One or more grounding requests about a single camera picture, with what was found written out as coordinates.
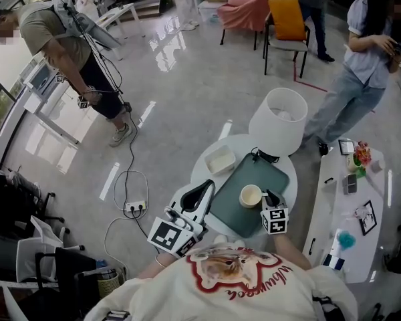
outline electrical outlet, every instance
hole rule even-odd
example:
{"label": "electrical outlet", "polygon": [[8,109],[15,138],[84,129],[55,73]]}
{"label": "electrical outlet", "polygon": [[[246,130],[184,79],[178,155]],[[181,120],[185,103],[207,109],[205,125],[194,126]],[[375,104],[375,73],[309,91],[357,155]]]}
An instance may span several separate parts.
{"label": "electrical outlet", "polygon": [[134,211],[139,211],[138,206],[141,205],[142,209],[146,208],[146,201],[127,202],[125,210],[131,212],[131,206],[134,206]]}

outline lampshade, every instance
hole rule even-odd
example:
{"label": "lampshade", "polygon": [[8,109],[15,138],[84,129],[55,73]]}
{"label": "lampshade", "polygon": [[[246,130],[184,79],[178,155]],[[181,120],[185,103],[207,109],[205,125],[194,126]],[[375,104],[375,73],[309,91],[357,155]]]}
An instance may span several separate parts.
{"label": "lampshade", "polygon": [[249,122],[248,132],[260,150],[271,156],[289,156],[301,144],[307,103],[287,88],[271,90]]}

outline lamp base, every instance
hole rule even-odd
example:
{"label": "lamp base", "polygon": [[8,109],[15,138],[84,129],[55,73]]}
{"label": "lamp base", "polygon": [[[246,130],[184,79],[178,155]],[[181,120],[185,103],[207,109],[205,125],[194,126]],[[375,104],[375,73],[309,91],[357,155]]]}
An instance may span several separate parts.
{"label": "lamp base", "polygon": [[279,160],[279,157],[271,156],[270,154],[267,154],[266,152],[263,152],[259,148],[255,147],[253,150],[251,150],[251,155],[253,156],[253,161],[255,162],[259,157],[264,159],[266,162],[273,164],[277,163]]}

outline green tray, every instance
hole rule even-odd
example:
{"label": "green tray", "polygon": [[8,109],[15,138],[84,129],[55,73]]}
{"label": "green tray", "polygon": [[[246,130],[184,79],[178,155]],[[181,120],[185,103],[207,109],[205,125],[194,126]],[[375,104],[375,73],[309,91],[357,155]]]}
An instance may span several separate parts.
{"label": "green tray", "polygon": [[247,154],[215,195],[210,213],[241,237],[248,238],[261,226],[261,207],[242,207],[239,204],[242,188],[257,185],[262,191],[269,189],[282,194],[288,184],[287,174],[261,157],[254,162],[253,156]]}

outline khaki shirt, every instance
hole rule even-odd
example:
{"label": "khaki shirt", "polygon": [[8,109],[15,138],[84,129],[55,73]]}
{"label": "khaki shirt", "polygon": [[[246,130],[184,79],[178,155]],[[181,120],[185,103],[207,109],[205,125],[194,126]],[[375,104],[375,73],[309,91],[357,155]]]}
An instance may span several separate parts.
{"label": "khaki shirt", "polygon": [[[18,19],[29,8],[30,5],[26,5],[18,9],[16,11]],[[64,26],[59,17],[55,12],[47,9],[30,14],[23,21],[22,25],[19,25],[19,30],[33,56],[41,51],[42,47],[49,40],[53,39],[56,35],[65,33]],[[91,54],[91,48],[86,40],[77,37],[66,37],[57,39],[57,41],[67,50],[74,64],[81,70]],[[51,66],[57,67],[49,56],[45,54],[43,56]]]}

